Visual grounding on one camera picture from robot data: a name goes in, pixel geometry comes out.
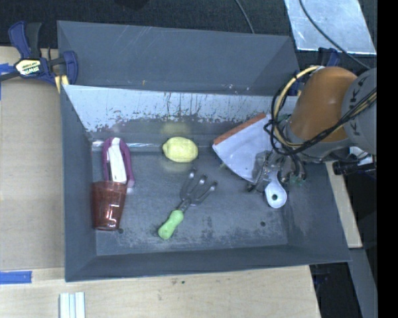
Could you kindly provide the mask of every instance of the green handle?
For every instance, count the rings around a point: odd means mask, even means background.
[[[179,209],[174,210],[171,212],[170,216],[166,220],[165,224],[160,227],[158,230],[158,235],[162,239],[169,239],[174,230],[177,228],[177,226],[183,221],[184,214],[182,211]]]

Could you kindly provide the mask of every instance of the yellow ball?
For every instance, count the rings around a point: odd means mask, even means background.
[[[174,162],[191,162],[198,156],[198,147],[190,139],[174,136],[162,146],[165,156]]]

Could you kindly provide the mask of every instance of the metal tines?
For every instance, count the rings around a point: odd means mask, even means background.
[[[189,172],[187,180],[184,182],[183,187],[180,191],[181,204],[178,209],[185,212],[189,206],[199,205],[205,200],[206,197],[217,187],[217,182],[212,182],[207,184],[206,180],[208,177],[202,174],[199,180],[195,181],[195,175],[197,170],[195,168],[191,169]]]

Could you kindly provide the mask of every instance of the red cup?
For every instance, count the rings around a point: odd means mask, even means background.
[[[92,184],[92,212],[94,228],[114,231],[119,228],[124,210],[127,185],[102,181]]]

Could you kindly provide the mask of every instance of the wooden table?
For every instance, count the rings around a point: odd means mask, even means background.
[[[0,63],[18,59],[14,48],[0,47]],[[320,317],[308,266],[66,283],[61,156],[55,151],[60,146],[57,90],[20,78],[7,81],[2,89],[0,270],[33,270],[33,282],[0,286],[0,317],[57,317],[59,294],[64,292],[84,292],[86,317],[95,318]],[[24,149],[26,155],[20,159]],[[43,163],[47,154],[54,154],[52,173]],[[343,178],[328,170],[348,246],[361,247]],[[27,180],[48,192],[39,195]]]

